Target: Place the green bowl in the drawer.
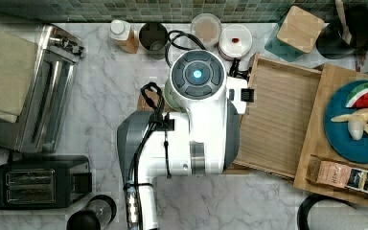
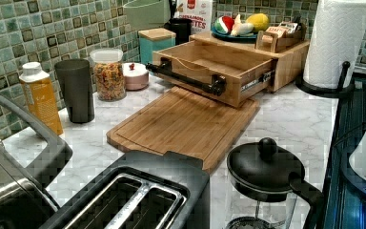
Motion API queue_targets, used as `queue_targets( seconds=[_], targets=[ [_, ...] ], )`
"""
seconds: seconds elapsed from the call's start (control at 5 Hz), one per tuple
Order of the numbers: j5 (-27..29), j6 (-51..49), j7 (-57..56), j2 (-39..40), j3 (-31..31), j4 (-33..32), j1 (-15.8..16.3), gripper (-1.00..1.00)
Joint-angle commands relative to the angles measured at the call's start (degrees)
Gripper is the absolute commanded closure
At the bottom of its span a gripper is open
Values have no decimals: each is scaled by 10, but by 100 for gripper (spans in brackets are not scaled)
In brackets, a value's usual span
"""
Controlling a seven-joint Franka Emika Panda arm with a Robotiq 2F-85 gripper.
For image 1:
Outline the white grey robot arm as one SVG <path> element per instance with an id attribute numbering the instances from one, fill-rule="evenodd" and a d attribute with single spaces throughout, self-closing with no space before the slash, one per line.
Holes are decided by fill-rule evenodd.
<path id="1" fill-rule="evenodd" d="M 207 50 L 182 54 L 164 88 L 141 88 L 149 110 L 136 110 L 117 129 L 128 230 L 158 230 L 153 180 L 220 174 L 239 152 L 241 115 L 254 101 L 242 78 L 229 77 Z"/>

